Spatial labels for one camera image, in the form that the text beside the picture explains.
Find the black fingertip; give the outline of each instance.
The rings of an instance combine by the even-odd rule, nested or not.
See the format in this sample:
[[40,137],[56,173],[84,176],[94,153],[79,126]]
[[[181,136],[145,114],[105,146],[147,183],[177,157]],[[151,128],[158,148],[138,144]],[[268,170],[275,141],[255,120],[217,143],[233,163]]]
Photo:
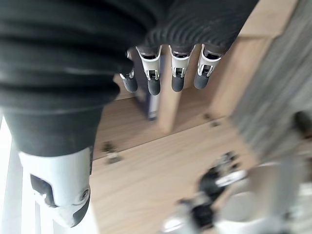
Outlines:
[[196,74],[196,77],[194,79],[194,86],[197,89],[203,89],[207,86],[209,81],[209,77],[207,77],[206,75],[199,75]]
[[148,80],[147,81],[148,84],[148,90],[150,92],[151,95],[156,96],[157,94],[159,94],[160,92],[160,80]]
[[129,78],[122,79],[122,81],[128,92],[134,93],[137,90],[137,80],[135,77],[133,77],[132,79]]

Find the robotic finger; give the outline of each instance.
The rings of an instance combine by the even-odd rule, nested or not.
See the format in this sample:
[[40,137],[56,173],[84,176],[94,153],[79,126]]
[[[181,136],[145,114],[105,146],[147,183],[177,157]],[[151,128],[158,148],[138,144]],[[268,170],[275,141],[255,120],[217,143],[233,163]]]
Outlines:
[[205,44],[201,45],[201,52],[198,60],[198,70],[194,79],[194,86],[203,89],[207,86],[211,73],[218,65],[223,54],[214,53]]
[[147,78],[150,94],[157,95],[160,92],[160,47],[137,46],[136,49],[142,60],[143,69]]

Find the small metal part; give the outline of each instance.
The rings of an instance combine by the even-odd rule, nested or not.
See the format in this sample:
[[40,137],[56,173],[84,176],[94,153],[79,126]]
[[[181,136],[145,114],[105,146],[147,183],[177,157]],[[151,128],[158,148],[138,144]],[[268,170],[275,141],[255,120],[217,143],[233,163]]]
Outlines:
[[219,187],[225,187],[228,186],[230,184],[233,184],[237,181],[242,180],[243,178],[245,178],[247,176],[247,171],[245,170],[241,170],[241,171],[237,171],[237,172],[232,172],[229,173],[226,176],[223,176],[219,179],[217,179],[215,181],[215,184]]
[[106,142],[104,144],[103,151],[106,153],[108,158],[107,164],[113,164],[122,160],[122,157],[119,156],[116,147],[111,142]]
[[180,203],[173,215],[162,225],[161,234],[200,234],[201,229],[192,217],[192,209]]

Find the robotic hand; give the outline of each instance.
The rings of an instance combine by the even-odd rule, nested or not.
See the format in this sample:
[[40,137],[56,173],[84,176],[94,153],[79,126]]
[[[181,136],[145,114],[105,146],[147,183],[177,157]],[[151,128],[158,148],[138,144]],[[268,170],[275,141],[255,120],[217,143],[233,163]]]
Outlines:
[[195,87],[204,88],[257,1],[1,1],[0,106],[36,200],[57,222],[73,227],[87,211],[97,127],[119,93],[113,75],[137,89],[125,52],[136,46],[156,95],[161,45],[178,92],[202,44]]

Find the metal mechanism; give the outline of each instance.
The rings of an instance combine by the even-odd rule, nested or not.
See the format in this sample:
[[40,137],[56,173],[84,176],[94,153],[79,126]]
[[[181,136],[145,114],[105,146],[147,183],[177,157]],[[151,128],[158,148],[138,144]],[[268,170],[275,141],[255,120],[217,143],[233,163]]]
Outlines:
[[191,54],[195,46],[170,46],[171,68],[172,68],[172,89],[180,92],[184,86],[184,76],[189,65]]
[[63,156],[19,153],[30,175],[36,202],[48,209],[64,227],[74,227],[85,216],[90,202],[90,149]]
[[137,46],[136,49],[142,60],[144,73],[147,78],[148,90],[152,95],[157,95],[160,92],[160,47],[150,48]]
[[[199,193],[179,202],[161,233],[200,234],[212,226],[219,234],[282,233],[285,214],[296,201],[300,162],[293,156],[284,156],[249,171],[221,176],[224,171],[231,171],[232,163],[233,156],[223,155],[200,179]],[[225,205],[218,211],[212,209],[213,202],[231,184],[232,194]]]
[[201,45],[201,52],[198,60],[197,75],[194,79],[194,86],[203,89],[207,86],[209,77],[222,58],[222,54],[216,54],[209,50],[205,44]]

